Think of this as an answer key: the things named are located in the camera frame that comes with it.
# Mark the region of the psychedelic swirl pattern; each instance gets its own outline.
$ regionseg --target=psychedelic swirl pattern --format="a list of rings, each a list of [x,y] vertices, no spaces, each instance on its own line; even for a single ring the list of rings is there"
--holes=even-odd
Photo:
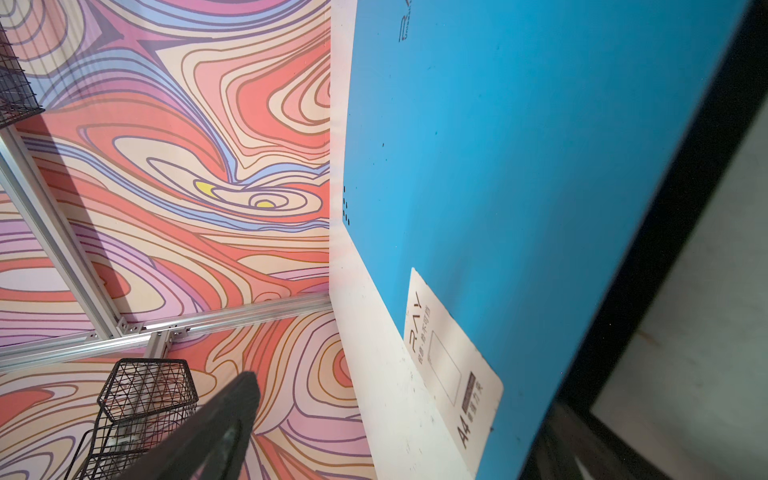
[[[0,0],[17,125],[130,322],[327,290],[329,0]]]
[[[91,321],[0,187],[0,348],[87,330]]]
[[[214,333],[169,356],[189,362],[200,403],[256,372],[262,397],[241,479],[376,477],[332,313]],[[0,478],[63,478],[116,359],[0,376]]]

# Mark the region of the wire mesh basket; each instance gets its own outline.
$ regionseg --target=wire mesh basket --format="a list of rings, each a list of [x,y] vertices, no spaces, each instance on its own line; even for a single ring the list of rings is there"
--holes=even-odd
[[[88,433],[91,447],[74,478],[116,477],[192,416],[197,391],[186,360],[121,359],[97,403],[94,428],[83,435],[66,478]]]
[[[0,26],[0,128],[43,112]]]

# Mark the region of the metal beam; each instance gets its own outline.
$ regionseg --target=metal beam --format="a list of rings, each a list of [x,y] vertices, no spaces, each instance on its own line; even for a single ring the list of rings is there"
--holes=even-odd
[[[126,323],[15,127],[0,130],[0,184],[67,283],[99,339],[118,338]]]
[[[169,343],[162,340],[163,335],[167,336],[169,342],[172,343],[174,338],[178,339],[190,334],[220,332],[294,316],[326,312],[332,309],[327,293],[311,293],[215,310],[213,312],[179,316],[175,319],[149,325],[145,324],[139,333],[109,340],[88,341],[89,334],[91,333],[86,332],[58,339],[30,342],[19,346],[7,346],[0,348],[0,373],[13,372],[49,363],[84,359],[105,353],[134,349],[144,345],[151,346],[144,354],[145,358],[150,358],[147,356],[161,358],[158,353],[159,349],[167,349],[170,346]]]

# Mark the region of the white label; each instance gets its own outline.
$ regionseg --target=white label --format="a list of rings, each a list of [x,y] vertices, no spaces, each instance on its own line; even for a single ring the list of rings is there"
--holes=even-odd
[[[472,476],[504,386],[424,279],[411,269],[403,340]]]

